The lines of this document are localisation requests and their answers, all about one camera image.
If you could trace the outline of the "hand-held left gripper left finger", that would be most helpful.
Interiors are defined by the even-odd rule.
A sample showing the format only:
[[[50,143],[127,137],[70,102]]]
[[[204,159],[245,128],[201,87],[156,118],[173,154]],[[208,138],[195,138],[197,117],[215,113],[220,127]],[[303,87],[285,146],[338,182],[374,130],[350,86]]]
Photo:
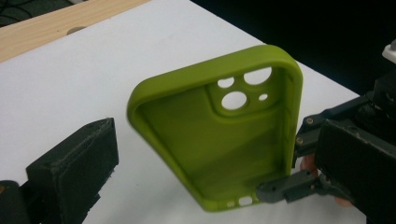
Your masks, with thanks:
[[[113,118],[81,127],[32,162],[26,172],[45,207],[42,224],[82,224],[118,164]]]

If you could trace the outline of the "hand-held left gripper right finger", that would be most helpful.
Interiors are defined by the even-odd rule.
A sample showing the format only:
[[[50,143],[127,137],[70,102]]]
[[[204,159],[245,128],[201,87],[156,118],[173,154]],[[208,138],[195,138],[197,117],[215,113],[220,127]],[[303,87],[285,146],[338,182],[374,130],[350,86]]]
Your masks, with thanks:
[[[396,146],[347,122],[326,120],[315,163],[373,224],[396,224]]]

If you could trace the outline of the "green snack packet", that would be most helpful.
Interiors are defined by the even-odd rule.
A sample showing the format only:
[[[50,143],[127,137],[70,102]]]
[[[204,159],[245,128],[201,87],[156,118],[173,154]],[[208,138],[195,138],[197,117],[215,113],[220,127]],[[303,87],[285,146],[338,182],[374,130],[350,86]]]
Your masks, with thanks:
[[[297,62],[259,45],[141,81],[127,118],[204,210],[224,211],[290,175],[302,88]]]

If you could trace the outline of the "wooden table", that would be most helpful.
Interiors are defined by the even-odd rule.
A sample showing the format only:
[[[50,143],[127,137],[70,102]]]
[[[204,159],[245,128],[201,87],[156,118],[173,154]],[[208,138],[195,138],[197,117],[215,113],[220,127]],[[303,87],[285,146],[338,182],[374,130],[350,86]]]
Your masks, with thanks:
[[[138,7],[149,0],[87,0],[0,28],[0,63]]]

